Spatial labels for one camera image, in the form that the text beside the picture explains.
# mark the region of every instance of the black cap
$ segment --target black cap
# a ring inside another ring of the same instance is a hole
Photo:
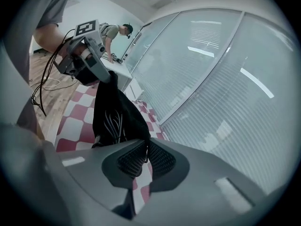
[[[129,31],[128,35],[133,32],[133,27],[130,24],[124,24],[123,26],[127,27],[128,31]]]

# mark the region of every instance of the white wall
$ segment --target white wall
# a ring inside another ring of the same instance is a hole
[[[42,48],[39,44],[37,44],[36,40],[34,40],[34,37],[32,37],[32,42],[31,42],[31,46],[32,46],[32,53],[40,48]]]
[[[98,19],[99,23],[107,22],[109,24],[119,25],[130,23],[134,29],[131,39],[127,39],[126,36],[117,35],[111,46],[111,52],[115,53],[117,57],[122,58],[127,47],[143,26],[143,22],[124,8],[109,0],[78,1],[80,1],[80,3],[64,11],[63,22],[59,24],[62,33],[67,33],[70,29],[75,28],[76,25],[93,19]]]
[[[160,8],[150,17],[148,23],[172,13],[198,8],[243,10],[270,20],[288,32],[292,32],[285,16],[273,0],[178,0],[176,3],[168,4]]]

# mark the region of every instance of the glass wall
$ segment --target glass wall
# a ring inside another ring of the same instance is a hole
[[[171,141],[219,156],[272,192],[300,154],[299,56],[282,30],[245,15],[217,66],[163,129]]]
[[[153,42],[132,76],[144,90],[141,100],[154,108],[158,120],[217,63],[240,15],[219,9],[182,12]]]
[[[142,35],[133,47],[133,50],[126,59],[126,65],[130,72],[132,72],[142,58],[145,51],[153,43],[158,34],[164,29],[164,27],[176,16],[171,14],[163,18],[159,18],[152,22],[149,26],[142,29]]]

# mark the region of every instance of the red and white checkered floor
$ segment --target red and white checkered floor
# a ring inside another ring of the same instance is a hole
[[[92,123],[96,89],[79,85],[68,102],[62,117],[56,140],[57,152],[91,149],[95,137]],[[145,119],[150,136],[169,140],[158,125],[155,111],[145,102],[133,102]],[[140,211],[149,198],[149,184],[152,181],[152,168],[150,162],[143,165],[141,176],[133,181],[133,196],[136,212]]]

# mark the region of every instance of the white table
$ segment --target white table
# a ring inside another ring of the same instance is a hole
[[[118,75],[118,89],[121,91],[125,90],[126,85],[128,85],[133,78],[131,73],[128,71],[126,64],[124,62],[122,64],[118,64],[116,62],[112,64],[104,58],[101,58],[100,60],[107,70],[112,70]]]

